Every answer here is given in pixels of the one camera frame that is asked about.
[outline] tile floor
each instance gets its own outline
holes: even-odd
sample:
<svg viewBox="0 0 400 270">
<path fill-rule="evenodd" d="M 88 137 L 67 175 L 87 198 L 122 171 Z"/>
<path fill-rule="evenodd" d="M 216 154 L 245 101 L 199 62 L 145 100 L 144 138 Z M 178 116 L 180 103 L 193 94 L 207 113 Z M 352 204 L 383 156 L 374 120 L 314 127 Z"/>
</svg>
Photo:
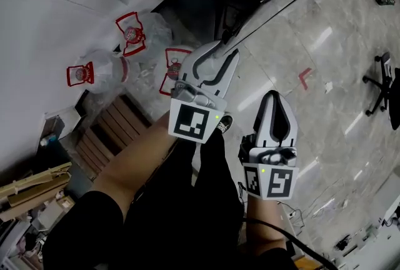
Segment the tile floor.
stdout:
<svg viewBox="0 0 400 270">
<path fill-rule="evenodd" d="M 388 113 L 364 115 L 378 90 L 361 80 L 364 74 L 380 79 L 377 54 L 389 51 L 392 66 L 400 66 L 396 1 L 378 6 L 374 0 L 297 0 L 238 45 L 241 60 L 226 95 L 235 118 L 225 135 L 232 177 L 243 181 L 240 140 L 252 133 L 264 94 L 278 90 L 299 124 L 301 175 L 288 203 L 302 210 L 306 226 L 299 236 L 317 251 L 330 252 L 369 222 L 371 198 L 400 159 L 400 133 L 392 131 Z M 276 1 L 269 2 L 262 15 L 277 10 Z M 250 24 L 260 25 L 260 18 L 258 12 Z M 299 74 L 307 68 L 305 89 Z M 153 119 L 169 109 L 152 68 L 128 90 Z M 195 156 L 193 166 L 199 165 Z"/>
</svg>

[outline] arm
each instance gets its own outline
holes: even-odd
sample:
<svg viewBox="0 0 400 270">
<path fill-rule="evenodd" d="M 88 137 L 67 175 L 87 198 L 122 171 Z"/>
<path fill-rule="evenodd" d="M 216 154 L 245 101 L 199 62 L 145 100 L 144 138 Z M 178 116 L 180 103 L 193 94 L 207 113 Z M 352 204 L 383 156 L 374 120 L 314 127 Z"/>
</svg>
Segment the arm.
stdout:
<svg viewBox="0 0 400 270">
<path fill-rule="evenodd" d="M 259 219 L 282 228 L 281 215 L 276 201 L 261 200 L 249 196 L 247 217 Z M 262 224 L 247 224 L 246 235 L 248 248 L 256 256 L 273 248 L 286 249 L 283 235 Z"/>
<path fill-rule="evenodd" d="M 133 197 L 165 160 L 176 138 L 168 134 L 169 112 L 122 150 L 100 173 L 91 190 L 112 197 L 125 219 Z"/>
</svg>

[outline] sneaker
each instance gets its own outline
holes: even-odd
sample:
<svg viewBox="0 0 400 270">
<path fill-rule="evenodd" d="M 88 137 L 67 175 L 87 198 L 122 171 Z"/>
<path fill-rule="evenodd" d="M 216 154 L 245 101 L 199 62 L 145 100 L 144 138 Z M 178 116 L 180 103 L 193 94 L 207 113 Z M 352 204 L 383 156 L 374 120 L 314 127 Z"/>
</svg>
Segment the sneaker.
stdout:
<svg viewBox="0 0 400 270">
<path fill-rule="evenodd" d="M 221 130 L 222 134 L 229 130 L 232 126 L 233 118 L 229 114 L 222 117 L 221 121 L 217 125 L 217 129 Z"/>
</svg>

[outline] office chair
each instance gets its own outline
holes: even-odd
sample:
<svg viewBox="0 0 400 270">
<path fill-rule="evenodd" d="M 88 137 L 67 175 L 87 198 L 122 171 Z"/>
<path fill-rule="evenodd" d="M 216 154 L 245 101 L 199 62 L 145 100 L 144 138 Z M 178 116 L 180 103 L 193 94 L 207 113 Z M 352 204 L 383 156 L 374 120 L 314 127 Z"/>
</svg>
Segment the office chair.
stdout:
<svg viewBox="0 0 400 270">
<path fill-rule="evenodd" d="M 373 83 L 381 90 L 381 93 L 379 94 L 372 111 L 367 110 L 365 114 L 368 117 L 371 116 L 381 105 L 381 102 L 384 101 L 384 106 L 381 106 L 381 111 L 383 112 L 387 110 L 389 105 L 389 116 L 392 128 L 396 130 L 400 126 L 400 79 L 398 79 L 400 78 L 400 69 L 396 68 L 394 70 L 395 80 L 393 81 L 390 67 L 390 54 L 385 52 L 381 57 L 376 56 L 375 62 L 381 63 L 382 83 L 367 76 L 363 76 L 362 81 L 364 83 L 367 83 L 368 81 Z"/>
</svg>

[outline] red tape mark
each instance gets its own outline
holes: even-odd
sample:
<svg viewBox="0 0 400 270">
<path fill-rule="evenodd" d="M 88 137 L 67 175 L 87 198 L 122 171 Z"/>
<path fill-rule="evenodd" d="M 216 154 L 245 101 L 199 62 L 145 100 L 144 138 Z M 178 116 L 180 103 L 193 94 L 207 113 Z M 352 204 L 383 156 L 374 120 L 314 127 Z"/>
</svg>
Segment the red tape mark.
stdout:
<svg viewBox="0 0 400 270">
<path fill-rule="evenodd" d="M 304 90 L 307 90 L 308 89 L 308 86 L 307 86 L 307 84 L 306 84 L 306 81 L 304 80 L 304 77 L 309 73 L 309 72 L 311 72 L 311 68 L 310 67 L 308 67 L 306 70 L 304 70 L 301 74 L 299 74 L 299 79 L 300 79 L 300 81 L 301 81 L 301 84 L 302 84 L 302 86 L 304 87 Z"/>
</svg>

